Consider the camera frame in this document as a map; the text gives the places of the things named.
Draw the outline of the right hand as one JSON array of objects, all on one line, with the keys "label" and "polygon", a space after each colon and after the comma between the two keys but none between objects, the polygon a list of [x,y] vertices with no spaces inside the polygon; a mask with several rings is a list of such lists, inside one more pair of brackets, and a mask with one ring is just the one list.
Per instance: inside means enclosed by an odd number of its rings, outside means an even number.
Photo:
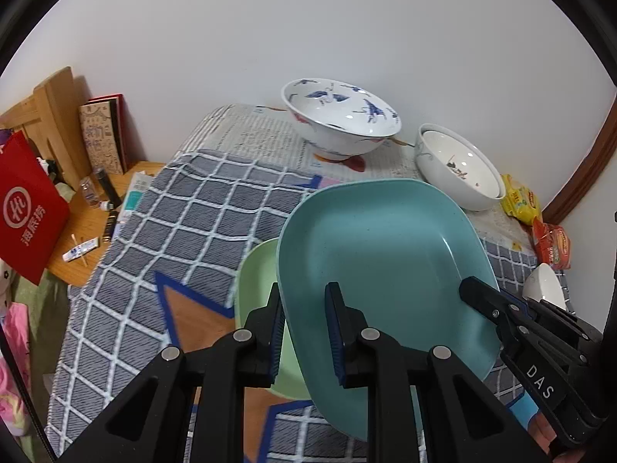
[{"label": "right hand", "polygon": [[541,412],[537,412],[531,417],[528,422],[527,431],[533,440],[539,444],[539,447],[548,454],[550,443],[556,438],[556,433]]}]

